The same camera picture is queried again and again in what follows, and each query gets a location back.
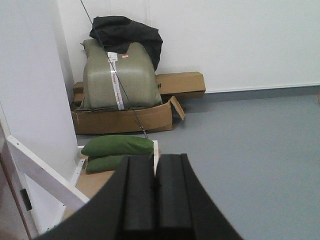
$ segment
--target green sandbag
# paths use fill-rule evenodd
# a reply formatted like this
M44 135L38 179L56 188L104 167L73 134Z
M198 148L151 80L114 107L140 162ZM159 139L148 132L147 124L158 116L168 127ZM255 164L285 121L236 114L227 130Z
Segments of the green sandbag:
M85 171L87 173L97 173L103 171L116 170L124 155L111 155L105 157L92 157L88 158Z
M83 42L87 63L83 73L84 100L81 107L86 110L118 110L112 84L110 65L106 53L95 39ZM156 83L155 70L145 48L138 42L130 44L126 54L117 54L117 74L129 97L120 86L124 108L149 108L162 104Z
M90 157L106 155L144 155L154 151L154 142L129 135L104 135L91 139L81 150Z

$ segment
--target gray vinyl floor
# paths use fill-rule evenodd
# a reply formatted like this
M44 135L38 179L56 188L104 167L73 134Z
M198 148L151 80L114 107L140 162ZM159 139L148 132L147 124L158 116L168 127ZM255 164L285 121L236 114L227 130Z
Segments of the gray vinyl floor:
M175 116L174 130L148 136L163 154L187 153L244 239L319 240L320 105L308 90L184 100L185 120ZM92 137L78 135L78 144Z

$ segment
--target black object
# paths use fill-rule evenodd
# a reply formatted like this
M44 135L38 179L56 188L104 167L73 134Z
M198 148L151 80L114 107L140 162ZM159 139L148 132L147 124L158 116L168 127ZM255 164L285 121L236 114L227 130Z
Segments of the black object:
M102 189L36 240L243 240L206 193L186 154L125 156Z
M161 156L155 181L159 239L195 239L180 155Z
M202 187L187 155L181 154L180 157L195 239L242 240Z
M149 54L154 70L160 61L162 38L159 30L125 16L97 16L90 37L103 44L107 52L125 54L130 43L138 42Z
M29 198L27 190L25 188L20 190L20 194L22 196L23 203L25 205L26 210L27 211L32 210L32 205L31 205L30 198Z
M155 239L155 172L148 155L129 160L122 235L126 240Z

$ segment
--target black latch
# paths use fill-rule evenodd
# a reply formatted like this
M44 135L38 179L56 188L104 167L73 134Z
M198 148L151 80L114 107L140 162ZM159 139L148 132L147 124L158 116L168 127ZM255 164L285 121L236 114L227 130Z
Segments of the black latch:
M31 205L27 190L24 188L24 189L20 190L20 193L21 193L26 210L30 211L32 209L32 205Z

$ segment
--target flat cardboard box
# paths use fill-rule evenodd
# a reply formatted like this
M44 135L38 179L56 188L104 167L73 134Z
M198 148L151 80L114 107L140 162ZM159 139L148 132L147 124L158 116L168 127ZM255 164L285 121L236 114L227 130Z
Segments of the flat cardboard box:
M155 76L162 97L169 99L202 98L206 91L204 76L200 72L182 72L159 74ZM84 83L77 82L73 87L74 94L84 92Z
M75 103L75 105L77 105L77 106L80 105L82 100L84 99L84 97L85 97L84 93L76 93L74 95L74 103Z
M73 94L83 94L84 93L84 82L79 81L73 86Z
M167 131L173 129L172 107L185 118L185 113L172 96L168 102L154 107L122 111L83 111L71 104L71 116L77 134L113 134L141 131L136 115L143 128L151 132Z

